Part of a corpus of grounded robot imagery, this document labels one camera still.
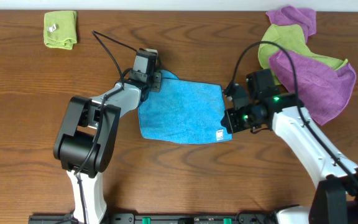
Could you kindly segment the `blue microfiber cloth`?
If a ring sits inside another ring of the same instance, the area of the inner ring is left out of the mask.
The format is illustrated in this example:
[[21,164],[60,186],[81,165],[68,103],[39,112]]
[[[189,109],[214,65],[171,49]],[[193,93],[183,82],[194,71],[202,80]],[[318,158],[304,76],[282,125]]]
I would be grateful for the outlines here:
[[221,85],[181,80],[162,70],[159,92],[138,109],[143,138],[177,144],[212,144],[232,140],[221,125],[225,104]]

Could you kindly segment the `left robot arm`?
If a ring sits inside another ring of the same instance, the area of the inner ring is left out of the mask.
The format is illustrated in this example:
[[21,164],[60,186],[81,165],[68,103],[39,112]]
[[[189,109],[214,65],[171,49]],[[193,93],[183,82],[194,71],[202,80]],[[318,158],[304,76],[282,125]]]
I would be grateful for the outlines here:
[[64,218],[68,223],[103,223],[107,204],[103,195],[103,172],[109,165],[119,120],[138,108],[161,87],[162,73],[152,75],[127,69],[128,79],[91,98],[74,96],[69,101],[53,147],[73,187],[75,208]]

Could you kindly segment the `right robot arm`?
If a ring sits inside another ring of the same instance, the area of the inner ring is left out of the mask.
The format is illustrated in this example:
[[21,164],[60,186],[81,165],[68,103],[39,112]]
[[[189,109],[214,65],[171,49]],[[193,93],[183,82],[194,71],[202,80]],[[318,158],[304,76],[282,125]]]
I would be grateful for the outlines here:
[[221,121],[228,133],[255,134],[265,125],[290,147],[316,187],[310,207],[279,209],[272,222],[358,223],[358,165],[324,135],[295,94],[268,87],[251,98],[233,82],[223,93],[234,105]]

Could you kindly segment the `crumpled green cloth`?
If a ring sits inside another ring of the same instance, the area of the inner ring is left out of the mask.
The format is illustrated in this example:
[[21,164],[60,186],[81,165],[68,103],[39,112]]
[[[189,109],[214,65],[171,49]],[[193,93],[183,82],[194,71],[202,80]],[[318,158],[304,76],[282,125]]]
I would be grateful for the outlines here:
[[293,71],[286,53],[295,52],[302,56],[315,59],[334,70],[341,68],[348,60],[319,55],[312,52],[305,42],[302,28],[295,24],[278,26],[272,24],[262,37],[265,43],[258,49],[258,60],[262,68],[272,71],[273,80],[288,88],[293,88]]

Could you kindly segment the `large purple cloth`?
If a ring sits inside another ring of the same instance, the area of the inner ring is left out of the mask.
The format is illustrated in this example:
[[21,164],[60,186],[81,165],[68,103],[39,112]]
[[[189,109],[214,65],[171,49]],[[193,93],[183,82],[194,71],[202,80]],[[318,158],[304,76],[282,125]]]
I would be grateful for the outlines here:
[[296,70],[298,93],[311,117],[324,125],[337,117],[347,106],[356,72],[345,62],[338,70],[315,60],[289,51]]

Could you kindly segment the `upper purple cloth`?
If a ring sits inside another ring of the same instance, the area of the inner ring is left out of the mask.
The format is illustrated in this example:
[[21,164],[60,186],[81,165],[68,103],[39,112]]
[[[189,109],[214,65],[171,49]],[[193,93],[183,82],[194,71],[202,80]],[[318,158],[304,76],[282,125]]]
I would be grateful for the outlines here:
[[313,9],[294,6],[284,6],[266,12],[271,24],[278,26],[299,25],[303,30],[305,42],[308,41],[308,37],[317,32],[316,14],[317,12]]

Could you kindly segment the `folded green cloth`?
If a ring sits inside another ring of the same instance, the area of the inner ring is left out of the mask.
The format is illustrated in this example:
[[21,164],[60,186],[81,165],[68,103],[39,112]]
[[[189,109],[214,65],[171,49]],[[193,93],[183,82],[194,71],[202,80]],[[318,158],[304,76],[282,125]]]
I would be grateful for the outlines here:
[[48,48],[72,50],[77,43],[76,11],[53,11],[44,15],[44,44]]

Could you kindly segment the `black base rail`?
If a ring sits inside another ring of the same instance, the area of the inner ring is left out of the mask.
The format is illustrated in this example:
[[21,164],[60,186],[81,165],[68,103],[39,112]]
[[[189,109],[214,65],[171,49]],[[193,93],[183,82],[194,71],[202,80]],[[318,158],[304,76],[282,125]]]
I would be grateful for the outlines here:
[[[80,223],[72,215],[31,215],[29,224]],[[102,218],[102,224],[276,224],[272,214],[240,213],[238,215],[134,215],[115,213]]]

